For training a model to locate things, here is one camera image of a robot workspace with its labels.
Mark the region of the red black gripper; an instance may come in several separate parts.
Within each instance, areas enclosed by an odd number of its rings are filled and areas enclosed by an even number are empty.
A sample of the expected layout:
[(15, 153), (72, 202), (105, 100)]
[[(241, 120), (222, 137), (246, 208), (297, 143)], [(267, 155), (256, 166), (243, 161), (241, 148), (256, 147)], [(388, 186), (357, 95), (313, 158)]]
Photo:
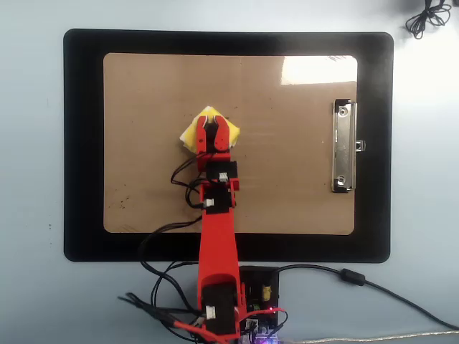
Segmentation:
[(230, 182), (238, 179), (237, 162), (232, 161), (230, 153), (230, 127), (221, 115), (214, 116), (217, 131), (214, 135), (213, 147), (216, 152), (207, 152), (207, 116), (199, 116), (197, 120), (197, 168), (198, 181)]

